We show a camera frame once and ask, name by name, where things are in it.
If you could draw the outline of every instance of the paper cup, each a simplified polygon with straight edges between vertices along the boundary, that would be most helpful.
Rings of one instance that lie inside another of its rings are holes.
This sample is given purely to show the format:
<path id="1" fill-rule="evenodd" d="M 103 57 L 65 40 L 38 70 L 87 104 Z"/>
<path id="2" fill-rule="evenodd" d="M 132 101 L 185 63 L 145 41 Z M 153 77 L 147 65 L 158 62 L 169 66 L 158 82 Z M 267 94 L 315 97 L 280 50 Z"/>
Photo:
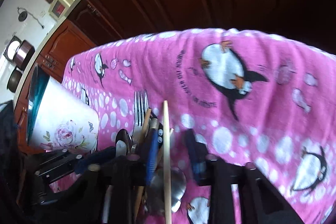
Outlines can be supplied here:
<path id="1" fill-rule="evenodd" d="M 98 130 L 97 112 L 36 66 L 29 89 L 28 145 L 88 153 L 96 150 Z"/>

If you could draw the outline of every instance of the penguin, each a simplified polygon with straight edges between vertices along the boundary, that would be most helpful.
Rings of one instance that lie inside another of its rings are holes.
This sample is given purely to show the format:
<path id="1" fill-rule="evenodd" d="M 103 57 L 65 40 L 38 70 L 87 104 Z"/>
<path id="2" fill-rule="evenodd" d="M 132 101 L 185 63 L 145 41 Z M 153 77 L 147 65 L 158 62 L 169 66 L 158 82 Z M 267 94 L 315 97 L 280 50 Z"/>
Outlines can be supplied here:
<path id="1" fill-rule="evenodd" d="M 187 219 L 190 224 L 207 224 L 210 212 L 210 200 L 199 196 L 187 205 Z"/>
<path id="2" fill-rule="evenodd" d="M 75 66 L 75 58 L 72 58 L 71 61 L 70 61 L 70 73 L 71 73 L 71 76 L 72 76 L 72 71 L 74 70 L 74 66 Z"/>
<path id="3" fill-rule="evenodd" d="M 86 93 L 85 88 L 81 88 L 81 101 L 85 104 L 87 104 L 88 106 L 90 106 L 90 101 L 89 101 L 89 97 Z"/>
<path id="4" fill-rule="evenodd" d="M 227 98 L 236 121 L 235 101 L 243 99 L 252 91 L 253 82 L 268 82 L 265 76 L 247 70 L 245 62 L 231 48 L 231 41 L 207 46 L 199 61 L 207 79 Z"/>
<path id="5" fill-rule="evenodd" d="M 102 79 L 104 78 L 105 75 L 105 69 L 108 69 L 106 64 L 103 64 L 103 61 L 101 59 L 101 54 L 100 52 L 96 54 L 94 58 L 94 69 L 100 79 L 101 86 L 104 88 Z"/>
<path id="6" fill-rule="evenodd" d="M 291 191 L 310 190 L 307 196 L 326 178 L 327 161 L 322 146 L 320 150 L 321 155 L 307 152 L 307 149 L 303 147 L 302 161 L 297 169 Z"/>

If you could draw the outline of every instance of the metal fork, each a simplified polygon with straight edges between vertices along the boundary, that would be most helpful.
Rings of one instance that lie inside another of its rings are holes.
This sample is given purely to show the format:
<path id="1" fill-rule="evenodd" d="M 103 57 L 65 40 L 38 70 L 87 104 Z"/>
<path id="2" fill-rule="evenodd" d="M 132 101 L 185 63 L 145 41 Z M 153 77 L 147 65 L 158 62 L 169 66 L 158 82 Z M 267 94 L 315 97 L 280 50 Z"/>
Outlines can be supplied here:
<path id="1" fill-rule="evenodd" d="M 140 137 L 141 128 L 145 120 L 146 111 L 148 109 L 148 97 L 146 90 L 139 90 L 134 93 L 134 129 L 133 129 L 133 145 L 131 153 L 135 152 L 137 148 Z"/>

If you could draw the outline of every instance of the tiled wall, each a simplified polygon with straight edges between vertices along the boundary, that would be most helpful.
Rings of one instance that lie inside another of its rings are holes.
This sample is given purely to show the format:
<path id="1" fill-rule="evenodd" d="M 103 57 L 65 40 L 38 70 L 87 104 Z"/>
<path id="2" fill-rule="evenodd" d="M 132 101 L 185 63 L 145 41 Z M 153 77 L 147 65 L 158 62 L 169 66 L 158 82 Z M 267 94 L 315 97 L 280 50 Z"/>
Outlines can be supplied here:
<path id="1" fill-rule="evenodd" d="M 48 13 L 49 6 L 46 0 L 5 0 L 0 7 L 0 54 L 5 48 L 5 42 L 14 34 L 21 40 L 27 40 L 36 49 L 56 23 Z M 24 22 L 19 22 L 17 7 L 31 12 L 45 26 L 44 29 L 30 15 Z M 13 69 L 13 64 L 0 57 L 0 103 L 14 97 L 14 93 L 7 90 L 7 82 Z"/>

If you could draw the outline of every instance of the white round lid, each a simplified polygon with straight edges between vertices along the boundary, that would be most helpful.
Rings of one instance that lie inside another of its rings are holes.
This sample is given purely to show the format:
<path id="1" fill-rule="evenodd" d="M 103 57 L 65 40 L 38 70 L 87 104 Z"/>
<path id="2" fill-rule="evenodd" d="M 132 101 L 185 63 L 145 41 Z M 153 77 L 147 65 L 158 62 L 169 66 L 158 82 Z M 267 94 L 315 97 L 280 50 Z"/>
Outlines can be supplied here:
<path id="1" fill-rule="evenodd" d="M 13 60 L 16 49 L 20 46 L 20 42 L 17 40 L 12 41 L 7 47 L 7 56 L 10 60 Z"/>

